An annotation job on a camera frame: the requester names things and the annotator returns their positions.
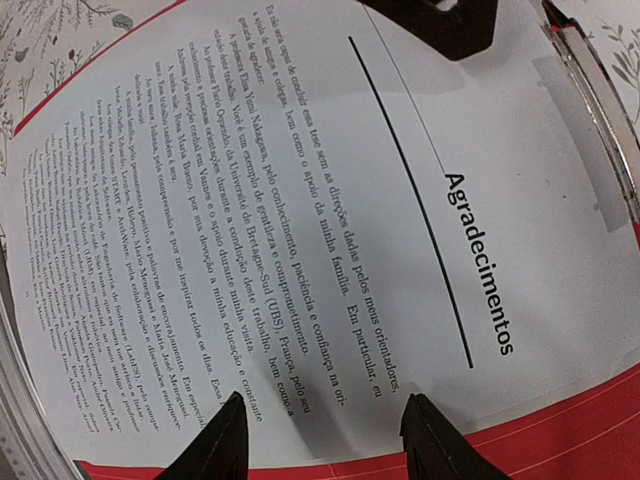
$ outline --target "floral patterned surface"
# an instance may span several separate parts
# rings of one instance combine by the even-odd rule
[[[18,123],[104,48],[174,0],[0,0],[0,174]]]

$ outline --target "patterned fabric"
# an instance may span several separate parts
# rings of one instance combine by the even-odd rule
[[[174,0],[0,0],[0,173],[18,123],[98,53]]]

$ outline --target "white page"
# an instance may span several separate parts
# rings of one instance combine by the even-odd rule
[[[356,3],[196,0],[33,119],[0,213],[70,456],[166,466],[237,390],[253,467],[345,461],[401,449],[410,393],[471,432],[635,363],[631,227],[499,13],[453,64]]]

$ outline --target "book page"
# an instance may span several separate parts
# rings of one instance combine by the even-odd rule
[[[0,185],[63,448],[166,466],[236,390],[252,467],[353,460],[401,450],[411,393],[468,433],[635,363],[632,228],[554,82],[525,0],[461,63],[334,0],[194,0],[114,47]]]

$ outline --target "red cover edge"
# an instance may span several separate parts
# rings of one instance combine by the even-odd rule
[[[640,365],[575,397],[467,438],[517,480],[638,478]],[[95,480],[151,480],[159,468],[100,467]],[[252,470],[250,480],[405,480],[404,454],[318,467]]]
[[[47,103],[49,103],[51,101],[51,99],[53,97],[55,97],[60,90],[62,90],[64,87],[66,87],[70,82],[72,82],[80,72],[83,72],[89,65],[93,64],[93,62],[95,62],[98,58],[100,58],[102,55],[104,55],[107,51],[109,51],[111,48],[113,48],[114,45],[120,43],[122,40],[124,40],[125,38],[127,38],[129,35],[134,34],[135,32],[137,32],[138,30],[140,30],[142,27],[144,27],[145,25],[147,25],[148,23],[152,22],[153,20],[155,20],[156,18],[158,18],[160,15],[163,15],[165,13],[167,13],[170,10],[173,10],[175,7],[177,7],[178,5],[180,5],[181,3],[185,3],[187,0],[175,0],[174,3],[172,3],[171,5],[163,8],[162,10],[160,10],[158,13],[156,13],[155,15],[152,15],[151,17],[147,18],[144,22],[140,23],[140,25],[136,25],[134,28],[132,28],[131,30],[129,30],[127,33],[125,33],[123,36],[121,36],[120,38],[118,38],[116,41],[114,41],[111,45],[109,45],[107,48],[105,48],[104,50],[102,50],[98,55],[96,55],[95,57],[93,57],[90,61],[88,61],[86,64],[84,64],[82,66],[82,68],[78,69],[77,72],[75,72],[73,75],[71,75],[69,78],[67,78],[64,82],[62,82],[58,88],[56,88],[53,92],[51,92],[51,94],[46,97],[45,99],[43,99],[38,105],[36,105],[36,107],[31,110],[21,121],[20,123],[18,123],[18,125],[16,125],[16,128],[13,132],[14,136],[18,135],[18,133],[20,133],[20,131],[31,121],[33,120],[33,117],[35,117],[40,110],[42,110],[45,105],[47,105]]]

